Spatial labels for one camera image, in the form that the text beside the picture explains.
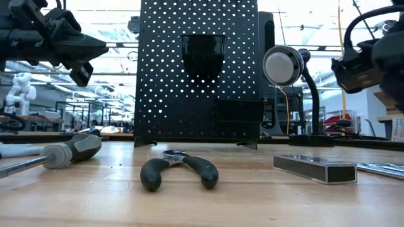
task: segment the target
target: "black rubber grip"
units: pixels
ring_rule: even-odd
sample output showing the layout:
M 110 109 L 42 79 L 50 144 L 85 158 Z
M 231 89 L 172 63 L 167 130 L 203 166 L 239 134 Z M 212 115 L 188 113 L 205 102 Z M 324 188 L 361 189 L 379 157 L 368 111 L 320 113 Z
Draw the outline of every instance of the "black rubber grip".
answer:
M 140 180 L 143 186 L 150 192 L 156 191 L 162 184 L 160 172 L 169 167 L 170 163 L 161 158 L 148 160 L 140 170 Z
M 100 146 L 92 149 L 86 149 L 85 151 L 78 151 L 76 149 L 76 146 L 74 145 L 75 143 L 82 141 L 84 139 L 87 139 L 90 136 L 95 136 L 91 134 L 77 134 L 71 140 L 64 142 L 66 145 L 69 146 L 73 156 L 71 158 L 71 161 L 86 161 L 95 156 L 101 149 L 101 143 Z
M 201 182 L 207 189 L 214 188 L 219 181 L 219 173 L 210 161 L 198 157 L 184 157 L 183 162 L 201 175 Z

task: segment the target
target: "wood grain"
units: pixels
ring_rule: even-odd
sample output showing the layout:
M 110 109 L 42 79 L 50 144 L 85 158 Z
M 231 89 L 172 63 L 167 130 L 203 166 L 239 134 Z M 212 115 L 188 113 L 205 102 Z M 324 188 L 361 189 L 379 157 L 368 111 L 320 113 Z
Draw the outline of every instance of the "wood grain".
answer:
M 142 164 L 181 148 L 212 161 L 220 180 L 206 190 L 186 165 L 165 170 L 155 193 L 140 183 Z M 301 148 L 160 143 L 133 148 L 106 142 L 90 161 L 52 171 L 38 166 L 0 179 L 3 226 L 403 226 L 404 182 L 360 172 L 358 184 L 322 185 L 272 169 L 274 154 L 331 160 L 395 161 L 404 153 L 359 148 Z M 0 166 L 25 160 L 0 160 Z

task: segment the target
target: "perforated metal panel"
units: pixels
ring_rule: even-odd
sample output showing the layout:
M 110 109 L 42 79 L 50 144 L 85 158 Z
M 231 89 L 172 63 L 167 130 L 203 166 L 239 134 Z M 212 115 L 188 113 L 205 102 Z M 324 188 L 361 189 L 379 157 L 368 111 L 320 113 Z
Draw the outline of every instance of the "perforated metal panel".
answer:
M 140 20 L 135 136 L 259 136 L 258 125 L 222 125 L 213 115 L 215 98 L 258 99 L 256 0 L 143 0 Z M 184 34 L 229 37 L 220 75 L 187 75 Z

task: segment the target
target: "rectangular metal case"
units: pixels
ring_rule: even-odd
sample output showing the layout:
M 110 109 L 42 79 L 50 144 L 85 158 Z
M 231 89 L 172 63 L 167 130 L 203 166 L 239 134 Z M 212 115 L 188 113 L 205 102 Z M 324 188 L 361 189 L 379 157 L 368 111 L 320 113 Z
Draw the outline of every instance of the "rectangular metal case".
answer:
M 356 183 L 357 167 L 353 163 L 297 154 L 274 155 L 273 167 L 310 180 L 325 183 Z

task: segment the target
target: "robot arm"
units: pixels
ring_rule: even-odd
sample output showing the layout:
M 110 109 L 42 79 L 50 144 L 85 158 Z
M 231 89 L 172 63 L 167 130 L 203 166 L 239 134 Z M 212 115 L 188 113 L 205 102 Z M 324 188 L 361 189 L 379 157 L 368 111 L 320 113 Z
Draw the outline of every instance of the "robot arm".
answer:
M 25 94 L 25 98 L 27 100 L 32 101 L 32 100 L 36 99 L 36 97 L 37 97 L 37 90 L 35 89 L 34 86 L 30 86 L 28 93 Z
M 32 75 L 30 73 L 19 73 L 13 79 L 13 87 L 6 96 L 6 106 L 4 111 L 9 114 L 16 112 L 15 103 L 20 103 L 20 115 L 27 115 L 30 105 L 29 100 L 34 100 L 37 97 L 37 90 L 31 86 L 30 80 Z

